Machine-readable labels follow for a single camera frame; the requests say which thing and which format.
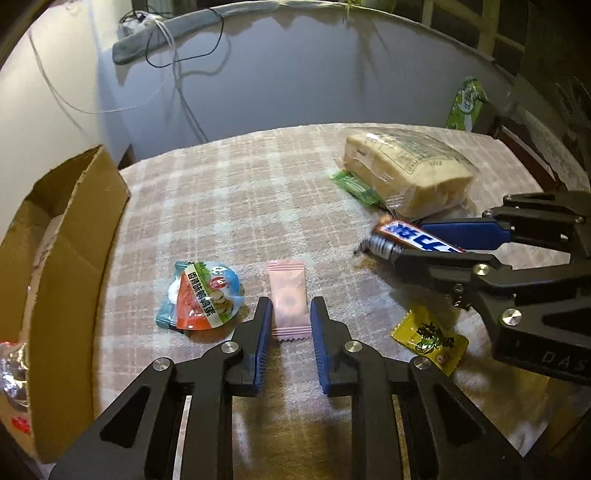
brown cardboard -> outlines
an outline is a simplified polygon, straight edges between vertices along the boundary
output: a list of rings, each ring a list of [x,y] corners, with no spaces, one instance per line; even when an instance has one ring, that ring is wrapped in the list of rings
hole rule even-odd
[[[92,343],[100,284],[129,190],[106,150],[71,158],[36,182],[0,247],[0,341],[28,343],[31,435],[0,419],[33,457],[54,462],[92,423]],[[51,218],[63,214],[23,322],[33,259]]]

table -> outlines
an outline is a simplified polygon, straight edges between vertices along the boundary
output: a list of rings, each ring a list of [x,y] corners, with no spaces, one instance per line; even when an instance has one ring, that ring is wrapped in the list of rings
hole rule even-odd
[[[455,325],[470,340],[452,377],[456,384],[521,453],[529,450],[561,400],[548,388],[548,378],[494,361],[473,310],[456,318],[458,312],[448,313],[440,296],[402,286],[391,269],[352,256],[379,211],[329,177],[338,169],[347,133],[369,127],[423,131],[463,153],[480,169],[469,192],[475,212],[500,205],[504,194],[540,190],[510,150],[491,137],[399,125],[256,132],[171,151],[123,170],[131,199],[114,240],[96,323],[97,415],[153,359],[185,361],[230,337],[236,321],[252,317],[258,297],[269,295],[267,261],[298,258],[306,263],[309,299],[324,296],[332,318],[385,356],[414,356],[389,334],[409,304],[424,299],[444,325]],[[524,245],[504,245],[496,254],[517,268],[568,259]],[[246,292],[238,320],[190,338],[159,330],[154,315],[176,260],[219,260],[232,267]],[[349,407],[348,398],[322,394],[311,340],[273,342],[262,395],[235,398],[236,477],[350,477]]]

red object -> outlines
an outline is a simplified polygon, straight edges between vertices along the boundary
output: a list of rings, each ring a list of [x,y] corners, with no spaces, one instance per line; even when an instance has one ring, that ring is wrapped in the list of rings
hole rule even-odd
[[[224,288],[226,285],[227,283],[224,277],[213,277],[209,281],[209,288],[212,290],[219,290],[220,288]]]
[[[177,297],[177,328],[180,330],[209,330],[211,327],[197,301],[187,274],[183,272]]]
[[[12,417],[12,426],[23,433],[31,434],[31,425],[25,417]]]

yellow snack packet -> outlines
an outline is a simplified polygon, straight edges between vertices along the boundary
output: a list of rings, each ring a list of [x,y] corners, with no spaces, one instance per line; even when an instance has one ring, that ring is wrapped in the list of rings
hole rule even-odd
[[[427,357],[448,377],[468,347],[463,335],[447,336],[425,306],[413,307],[392,330],[392,338],[419,355]]]

metal bolt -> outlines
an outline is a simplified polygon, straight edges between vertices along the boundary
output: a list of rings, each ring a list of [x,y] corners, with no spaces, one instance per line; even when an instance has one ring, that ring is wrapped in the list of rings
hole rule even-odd
[[[223,342],[222,343],[222,352],[224,353],[234,353],[236,350],[240,348],[236,342]]]
[[[480,275],[481,277],[484,277],[485,275],[488,275],[488,272],[491,271],[491,268],[488,265],[486,265],[485,263],[478,263],[478,264],[474,265],[474,267],[472,267],[472,271],[476,275]]]
[[[506,309],[501,313],[501,320],[504,324],[514,327],[521,321],[521,312],[516,309]]]
[[[168,367],[170,367],[170,360],[168,358],[164,358],[164,357],[157,358],[156,360],[154,360],[152,362],[152,367],[157,372],[163,372]]]
[[[345,350],[351,353],[359,352],[363,348],[363,344],[357,340],[349,340],[345,344]]]
[[[431,367],[431,361],[423,356],[416,356],[413,358],[413,365],[419,370],[426,370]]]

